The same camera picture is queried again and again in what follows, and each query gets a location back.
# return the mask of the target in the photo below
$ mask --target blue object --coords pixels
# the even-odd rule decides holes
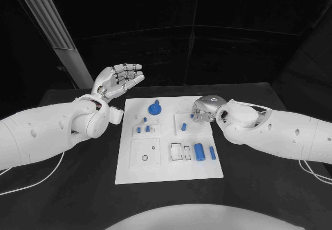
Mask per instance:
[[[162,107],[160,107],[160,105],[159,105],[159,100],[156,100],[154,104],[151,104],[151,105],[149,106],[149,113],[150,113],[151,115],[159,115],[160,112],[162,112]]]
[[[214,150],[212,146],[209,147],[209,152],[211,152],[212,160],[215,160],[216,159],[216,155],[215,155],[215,150]]]
[[[196,160],[203,161],[205,155],[203,155],[203,150],[202,150],[202,144],[198,143],[196,145],[193,145],[193,148],[195,148]]]
[[[186,129],[186,123],[182,124],[182,131]]]

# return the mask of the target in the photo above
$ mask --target white board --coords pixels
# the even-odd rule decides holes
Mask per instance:
[[[199,97],[126,100],[115,184],[224,177],[211,124],[202,120],[193,122],[190,118],[192,105]],[[150,115],[149,106],[156,99],[162,112],[159,115]],[[150,126],[150,132],[146,132],[146,126]],[[180,144],[182,148],[180,153],[176,149],[176,154],[183,155],[183,160],[179,161],[172,160],[170,144],[175,143]],[[196,161],[193,145],[198,143],[203,146],[203,161]],[[211,157],[211,146],[215,150],[215,160]],[[185,157],[188,149],[190,158]]]

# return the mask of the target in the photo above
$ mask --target robotic hand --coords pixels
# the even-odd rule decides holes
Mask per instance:
[[[141,65],[120,64],[100,73],[91,94],[24,110],[0,121],[0,170],[42,161],[81,141],[98,138],[108,122],[118,124],[123,110],[108,102],[144,79]]]
[[[279,157],[332,164],[332,123],[254,104],[227,102],[215,95],[195,101],[192,113],[195,121],[216,121],[231,143],[247,144]]]

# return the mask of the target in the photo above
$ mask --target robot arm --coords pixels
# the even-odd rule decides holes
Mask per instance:
[[[193,120],[216,121],[231,143],[247,144],[279,157],[332,164],[332,123],[234,100],[227,102],[215,95],[195,101],[192,113]]]
[[[123,110],[108,102],[144,79],[141,65],[121,64],[100,73],[91,94],[71,103],[24,110],[0,121],[0,170],[42,161],[81,141],[98,138]]]

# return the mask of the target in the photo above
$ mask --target black tabletop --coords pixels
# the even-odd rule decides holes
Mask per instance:
[[[89,90],[49,90],[40,106],[72,102]],[[134,87],[110,102],[124,109],[126,98],[215,94],[228,101],[286,110],[268,83]],[[332,185],[299,162],[229,143],[212,123],[224,178],[114,185],[121,124],[108,125],[98,139],[65,152],[58,170],[35,187],[0,196],[0,229],[101,230],[131,215],[177,204],[221,204],[267,214],[304,229],[332,226]],[[0,177],[0,193],[39,182],[61,155],[13,168]],[[312,163],[323,173],[320,163]]]

